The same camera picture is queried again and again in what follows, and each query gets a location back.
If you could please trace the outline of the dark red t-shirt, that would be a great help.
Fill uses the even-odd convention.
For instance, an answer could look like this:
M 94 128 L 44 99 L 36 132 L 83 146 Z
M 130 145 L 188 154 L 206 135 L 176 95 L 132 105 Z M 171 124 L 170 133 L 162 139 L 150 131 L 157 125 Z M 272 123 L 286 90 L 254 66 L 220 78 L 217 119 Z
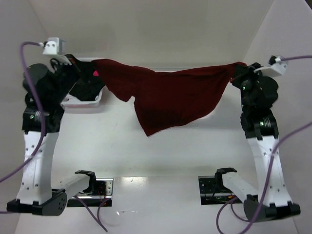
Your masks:
M 118 99 L 134 98 L 137 119 L 146 134 L 186 125 L 211 113 L 242 62 L 156 72 L 111 59 L 93 61 L 108 90 Z

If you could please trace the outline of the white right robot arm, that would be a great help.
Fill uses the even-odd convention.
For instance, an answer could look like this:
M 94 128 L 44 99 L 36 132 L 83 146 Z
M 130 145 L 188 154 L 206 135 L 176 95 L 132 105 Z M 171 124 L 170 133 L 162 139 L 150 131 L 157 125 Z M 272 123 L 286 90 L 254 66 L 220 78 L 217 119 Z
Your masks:
M 232 85 L 240 90 L 241 126 L 254 157 L 258 188 L 251 186 L 234 168 L 220 168 L 216 187 L 230 190 L 240 201 L 248 221 L 285 219 L 301 213 L 285 185 L 278 151 L 279 131 L 271 111 L 278 99 L 275 77 L 282 76 L 288 62 L 279 57 L 269 66 L 254 63 L 235 70 Z

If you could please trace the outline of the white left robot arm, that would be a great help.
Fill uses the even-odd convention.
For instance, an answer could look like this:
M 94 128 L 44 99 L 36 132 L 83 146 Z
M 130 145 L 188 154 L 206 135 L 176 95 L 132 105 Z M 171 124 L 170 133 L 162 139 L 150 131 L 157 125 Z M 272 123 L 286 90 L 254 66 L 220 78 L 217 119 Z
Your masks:
M 23 175 L 16 198 L 7 203 L 7 213 L 59 216 L 69 199 L 95 189 L 95 173 L 84 170 L 51 187 L 53 154 L 64 115 L 61 102 L 76 82 L 85 77 L 79 69 L 81 62 L 72 55 L 68 59 L 68 65 L 57 61 L 54 72 L 42 63 L 33 64 L 24 72 L 22 84 L 27 93 L 22 122 Z

